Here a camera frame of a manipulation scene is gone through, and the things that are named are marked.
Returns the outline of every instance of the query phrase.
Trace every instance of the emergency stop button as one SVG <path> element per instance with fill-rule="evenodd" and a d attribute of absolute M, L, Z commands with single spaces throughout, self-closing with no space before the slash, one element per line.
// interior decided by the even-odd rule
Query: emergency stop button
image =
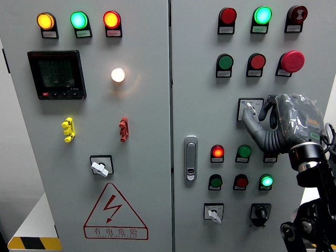
<path fill-rule="evenodd" d="M 291 77 L 293 72 L 299 71 L 305 64 L 302 52 L 292 50 L 280 57 L 276 76 Z"/>

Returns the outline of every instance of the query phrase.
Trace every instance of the warning sign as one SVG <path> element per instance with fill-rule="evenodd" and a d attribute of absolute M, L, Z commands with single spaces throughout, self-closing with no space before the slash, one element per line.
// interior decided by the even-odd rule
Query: warning sign
<path fill-rule="evenodd" d="M 84 224 L 87 239 L 148 240 L 148 228 L 112 183 L 100 194 Z"/>

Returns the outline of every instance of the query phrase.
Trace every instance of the illuminated indicator light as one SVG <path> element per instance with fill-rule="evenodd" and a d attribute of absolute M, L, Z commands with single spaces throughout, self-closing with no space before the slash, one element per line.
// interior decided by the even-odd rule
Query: illuminated indicator light
<path fill-rule="evenodd" d="M 110 10 L 104 14 L 103 21 L 106 27 L 114 29 L 120 25 L 120 16 L 117 12 Z"/>
<path fill-rule="evenodd" d="M 74 12 L 71 14 L 71 23 L 76 29 L 83 29 L 88 24 L 88 17 L 83 12 Z"/>
<path fill-rule="evenodd" d="M 218 149 L 215 149 L 212 154 L 214 157 L 218 158 L 224 155 L 224 151 L 218 148 Z"/>
<path fill-rule="evenodd" d="M 37 24 L 43 30 L 50 30 L 54 27 L 55 20 L 49 13 L 40 13 L 37 16 Z"/>
<path fill-rule="evenodd" d="M 251 66 L 254 69 L 260 69 L 260 68 L 264 67 L 265 64 L 266 64 L 266 59 L 265 59 L 264 56 L 262 56 L 260 54 L 254 56 L 251 60 Z"/>
<path fill-rule="evenodd" d="M 265 174 L 261 176 L 260 182 L 263 186 L 271 186 L 273 184 L 273 178 L 271 175 Z"/>
<path fill-rule="evenodd" d="M 254 12 L 254 20 L 260 24 L 267 24 L 272 18 L 272 10 L 267 6 L 259 7 Z"/>
<path fill-rule="evenodd" d="M 211 186 L 218 188 L 222 185 L 223 181 L 221 179 L 215 178 L 213 180 L 211 180 Z"/>
<path fill-rule="evenodd" d="M 239 147 L 238 154 L 243 158 L 248 158 L 252 154 L 251 147 L 248 145 L 243 145 Z"/>
<path fill-rule="evenodd" d="M 116 68 L 112 71 L 111 77 L 115 82 L 122 82 L 125 79 L 125 71 L 121 68 Z"/>
<path fill-rule="evenodd" d="M 222 69 L 229 69 L 233 65 L 233 59 L 229 55 L 224 55 L 219 60 L 219 66 Z"/>
<path fill-rule="evenodd" d="M 236 20 L 237 12 L 233 8 L 224 8 L 220 16 L 220 19 L 224 24 L 230 25 Z"/>

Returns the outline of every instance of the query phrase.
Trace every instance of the yellow terminal connector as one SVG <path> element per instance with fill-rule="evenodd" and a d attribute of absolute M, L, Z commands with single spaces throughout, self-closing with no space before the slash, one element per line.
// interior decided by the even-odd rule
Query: yellow terminal connector
<path fill-rule="evenodd" d="M 71 142 L 76 135 L 73 119 L 71 117 L 68 117 L 67 119 L 65 119 L 65 121 L 62 123 L 62 127 L 64 128 L 63 134 L 67 136 L 64 139 L 64 141 L 66 143 Z"/>

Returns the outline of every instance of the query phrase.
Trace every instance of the meter display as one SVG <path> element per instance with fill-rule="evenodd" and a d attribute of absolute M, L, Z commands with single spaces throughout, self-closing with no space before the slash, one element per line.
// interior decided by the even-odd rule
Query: meter display
<path fill-rule="evenodd" d="M 40 100 L 85 99 L 79 51 L 30 51 L 28 60 Z"/>

